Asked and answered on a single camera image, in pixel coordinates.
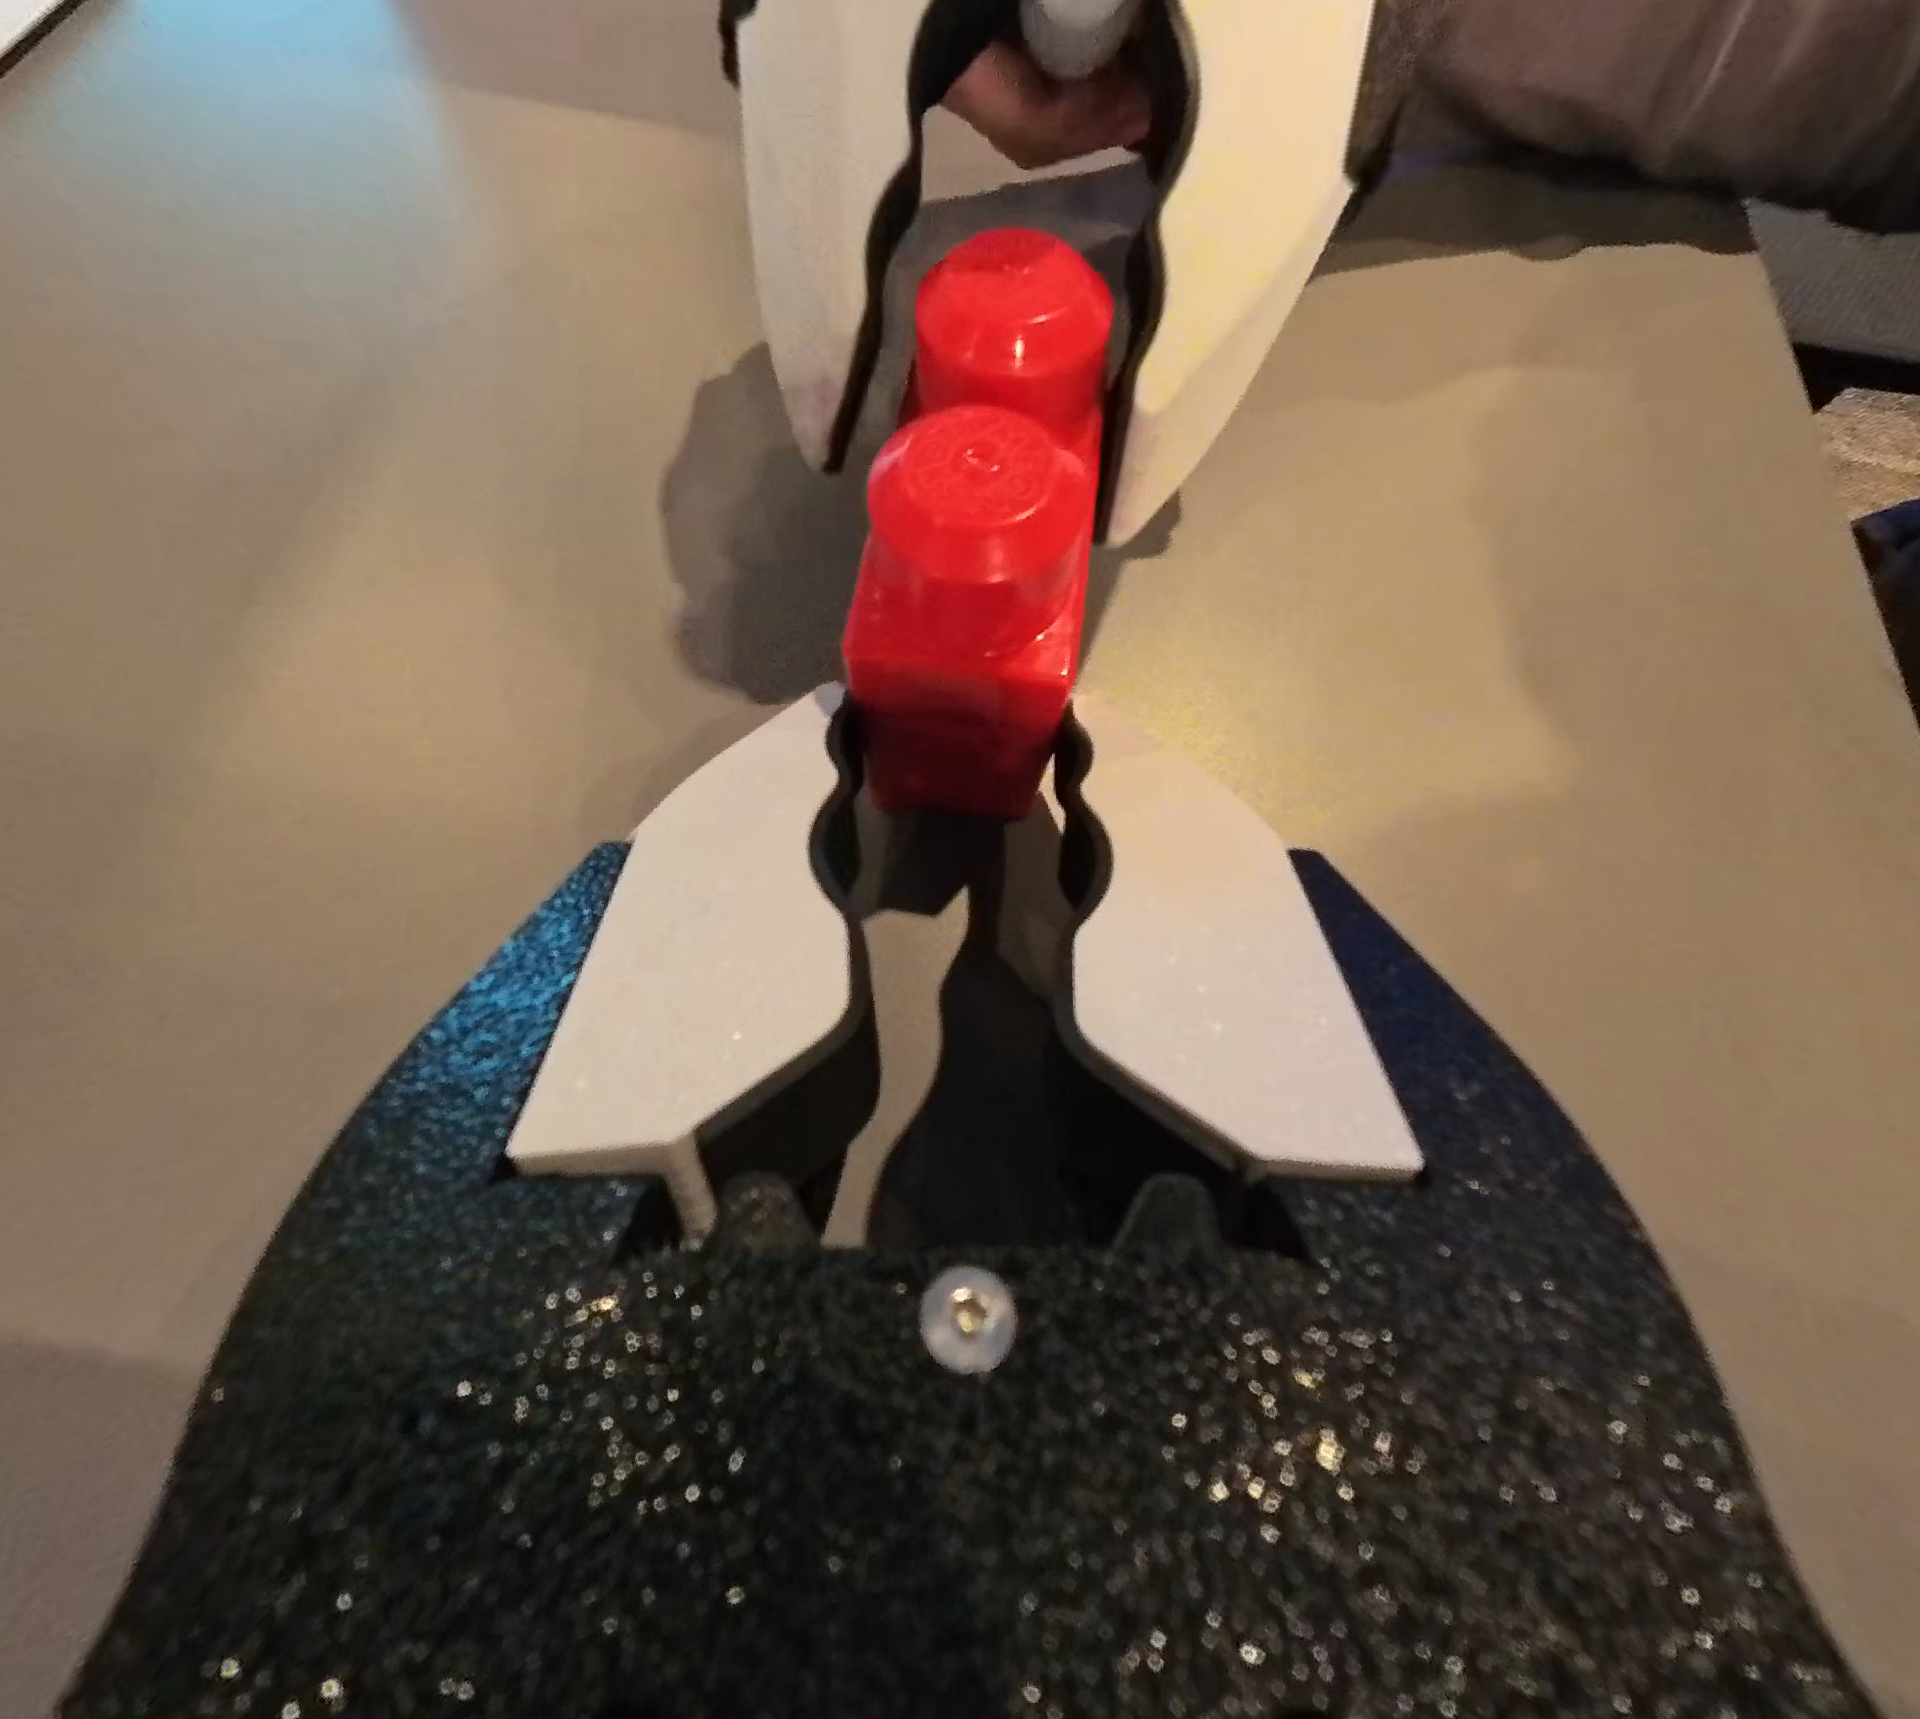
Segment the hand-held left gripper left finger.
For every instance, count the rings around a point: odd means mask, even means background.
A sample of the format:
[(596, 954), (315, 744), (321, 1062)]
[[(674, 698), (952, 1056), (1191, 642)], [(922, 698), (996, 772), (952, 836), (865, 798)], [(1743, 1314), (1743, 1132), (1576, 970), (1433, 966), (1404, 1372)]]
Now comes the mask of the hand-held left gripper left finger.
[(712, 1228), (766, 1174), (825, 1216), (881, 1092), (846, 704), (815, 688), (634, 828), (507, 1142), (518, 1176), (658, 1180)]

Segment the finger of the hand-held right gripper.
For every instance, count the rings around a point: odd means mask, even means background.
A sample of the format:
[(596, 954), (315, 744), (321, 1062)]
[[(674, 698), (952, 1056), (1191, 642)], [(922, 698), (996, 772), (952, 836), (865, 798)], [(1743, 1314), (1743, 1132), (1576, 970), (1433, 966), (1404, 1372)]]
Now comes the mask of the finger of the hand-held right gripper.
[(1155, 0), (1170, 122), (1126, 268), (1099, 536), (1121, 546), (1225, 434), (1354, 192), (1349, 152), (1379, 0)]
[(739, 98), (763, 330), (805, 460), (838, 472), (922, 202), (922, 122), (1015, 0), (743, 0)]

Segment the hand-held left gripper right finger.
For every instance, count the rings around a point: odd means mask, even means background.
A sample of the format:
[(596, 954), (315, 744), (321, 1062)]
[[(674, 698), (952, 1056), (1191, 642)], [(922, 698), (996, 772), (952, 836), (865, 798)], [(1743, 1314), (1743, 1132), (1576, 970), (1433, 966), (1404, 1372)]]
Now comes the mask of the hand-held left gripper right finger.
[(1425, 1154), (1281, 836), (1109, 704), (1050, 802), (1072, 1052), (1245, 1180), (1416, 1180)]

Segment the red two-stud block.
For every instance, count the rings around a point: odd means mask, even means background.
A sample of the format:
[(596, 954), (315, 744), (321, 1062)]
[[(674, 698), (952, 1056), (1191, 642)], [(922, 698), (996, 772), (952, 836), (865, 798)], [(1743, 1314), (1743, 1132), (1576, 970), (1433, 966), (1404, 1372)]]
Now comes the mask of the red two-stud block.
[(1043, 732), (1078, 676), (1114, 300), (1036, 228), (972, 236), (920, 282), (906, 420), (868, 476), (842, 638), (887, 718)]

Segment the person's right hand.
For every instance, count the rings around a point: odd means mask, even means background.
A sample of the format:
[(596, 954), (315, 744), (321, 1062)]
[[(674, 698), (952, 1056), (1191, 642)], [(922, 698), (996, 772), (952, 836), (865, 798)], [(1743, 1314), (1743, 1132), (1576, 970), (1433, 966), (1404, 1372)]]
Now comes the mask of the person's right hand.
[(1087, 78), (1056, 80), (1013, 36), (985, 46), (940, 106), (1028, 172), (1111, 150), (1140, 154), (1155, 130), (1134, 50)]

